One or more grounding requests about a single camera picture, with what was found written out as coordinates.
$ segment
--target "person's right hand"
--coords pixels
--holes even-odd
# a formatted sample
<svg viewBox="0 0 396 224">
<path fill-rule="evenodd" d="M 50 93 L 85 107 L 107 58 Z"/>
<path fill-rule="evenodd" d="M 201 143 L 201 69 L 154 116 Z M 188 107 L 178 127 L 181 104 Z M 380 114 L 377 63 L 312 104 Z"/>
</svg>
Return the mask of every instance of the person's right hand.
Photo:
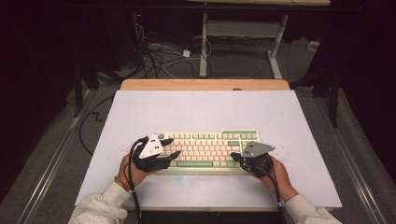
<svg viewBox="0 0 396 224">
<path fill-rule="evenodd" d="M 274 176 L 274 171 L 275 171 L 276 180 L 279 187 L 280 198 L 284 202 L 287 202 L 288 200 L 296 196 L 298 192 L 290 183 L 288 171 L 286 170 L 285 165 L 281 161 L 275 159 L 274 157 L 271 156 L 271 158 L 274 162 L 274 169 L 273 171 L 271 171 L 270 175 L 273 179 L 275 179 Z M 267 187 L 269 190 L 275 193 L 274 184 L 268 176 L 264 176 L 260 178 L 260 181 L 264 184 L 265 187 Z"/>
</svg>

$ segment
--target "dark background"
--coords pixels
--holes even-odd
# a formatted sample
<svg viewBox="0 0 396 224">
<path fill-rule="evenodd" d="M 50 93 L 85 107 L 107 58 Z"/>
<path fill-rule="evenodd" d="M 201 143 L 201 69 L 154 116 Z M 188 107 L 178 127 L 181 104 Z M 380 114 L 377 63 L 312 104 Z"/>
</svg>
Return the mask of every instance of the dark background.
<svg viewBox="0 0 396 224">
<path fill-rule="evenodd" d="M 290 16 L 284 40 L 302 36 L 321 39 L 307 75 L 324 67 L 339 71 L 351 108 L 395 179 L 391 159 L 396 148 L 395 3 L 333 0 L 332 7 L 362 7 L 362 11 L 359 15 L 337 17 L 302 11 Z M 149 29 L 163 35 L 174 34 L 168 37 L 181 44 L 188 43 L 191 34 L 202 29 L 199 14 L 183 12 L 176 16 L 164 12 L 144 16 Z M 2 2 L 0 18 L 3 199 L 49 123 L 67 104 L 65 97 L 74 85 L 76 64 L 89 59 L 107 69 L 120 70 L 121 65 L 133 60 L 134 37 L 125 13 L 86 12 L 81 16 L 59 9 L 50 0 Z M 245 19 L 264 18 L 250 15 Z M 90 82 L 94 72 L 82 69 L 86 82 Z M 323 82 L 328 79 L 318 78 L 310 84 Z"/>
</svg>

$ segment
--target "floor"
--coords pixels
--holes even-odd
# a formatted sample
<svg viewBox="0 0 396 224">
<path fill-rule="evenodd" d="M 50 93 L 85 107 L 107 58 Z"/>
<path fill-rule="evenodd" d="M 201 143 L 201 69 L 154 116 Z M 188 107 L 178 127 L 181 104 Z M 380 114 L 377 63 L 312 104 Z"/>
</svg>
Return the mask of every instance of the floor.
<svg viewBox="0 0 396 224">
<path fill-rule="evenodd" d="M 208 59 L 209 78 L 273 78 L 265 55 L 273 40 L 213 38 L 212 41 L 212 53 Z M 292 43 L 283 41 L 280 45 L 276 60 L 282 77 L 289 83 L 304 77 L 315 55 L 306 48 L 308 43 L 302 38 Z M 166 51 L 156 51 L 161 57 L 153 54 L 162 70 L 156 74 L 154 69 L 150 70 L 150 62 L 147 61 L 147 73 L 142 71 L 133 78 L 197 76 L 197 60 L 176 60 L 184 47 L 170 42 L 156 42 L 150 48 Z M 191 57 L 199 57 L 198 50 L 191 49 Z M 124 67 L 118 73 L 125 76 L 131 71 L 133 68 Z M 104 74 L 98 74 L 98 80 L 98 90 L 84 89 L 84 107 L 76 118 L 76 99 L 70 92 L 68 106 L 48 127 L 0 205 L 0 223 L 68 221 L 90 164 L 90 153 L 94 152 L 106 123 L 111 96 L 120 87 L 120 83 Z M 336 129 L 327 116 L 327 97 L 313 97 L 309 87 L 295 91 L 343 204 L 343 208 L 332 211 L 332 214 L 343 223 L 391 223 L 395 220 L 394 183 L 350 111 L 342 90 L 337 111 L 339 127 Z M 293 223 L 288 214 L 286 219 L 288 223 Z M 134 214 L 130 214 L 128 221 L 132 223 L 133 220 Z"/>
</svg>

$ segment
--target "plug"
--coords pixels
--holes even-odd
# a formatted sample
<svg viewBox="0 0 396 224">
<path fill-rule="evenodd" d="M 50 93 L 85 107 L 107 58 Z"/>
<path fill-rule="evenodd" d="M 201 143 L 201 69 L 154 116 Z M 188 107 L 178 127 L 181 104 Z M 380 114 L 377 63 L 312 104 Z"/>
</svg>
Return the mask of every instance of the plug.
<svg viewBox="0 0 396 224">
<path fill-rule="evenodd" d="M 186 58 L 190 58 L 190 51 L 187 49 L 183 50 L 183 56 Z"/>
</svg>

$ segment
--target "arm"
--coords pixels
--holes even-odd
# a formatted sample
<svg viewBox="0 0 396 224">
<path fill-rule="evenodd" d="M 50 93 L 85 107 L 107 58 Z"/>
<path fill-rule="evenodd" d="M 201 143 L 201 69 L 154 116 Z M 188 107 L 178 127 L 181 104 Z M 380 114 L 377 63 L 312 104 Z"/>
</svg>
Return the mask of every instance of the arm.
<svg viewBox="0 0 396 224">
<path fill-rule="evenodd" d="M 99 194 L 93 193 L 85 197 L 76 206 L 69 220 L 69 224 L 74 223 L 120 223 L 121 219 L 126 218 L 127 211 L 122 208 L 131 196 L 128 192 L 129 185 L 125 176 L 128 176 L 129 155 L 124 156 L 120 164 L 120 170 L 114 182 L 111 182 L 107 189 Z M 146 173 L 138 170 L 132 163 L 133 182 L 137 186 L 148 175 L 153 172 Z"/>
<path fill-rule="evenodd" d="M 276 177 L 280 198 L 286 203 L 286 209 L 295 223 L 340 223 L 326 209 L 315 207 L 303 195 L 299 194 L 290 183 L 285 165 L 274 157 L 272 157 L 272 160 L 274 169 L 270 175 Z M 269 190 L 275 192 L 275 187 L 267 176 L 260 178 L 260 181 Z"/>
</svg>

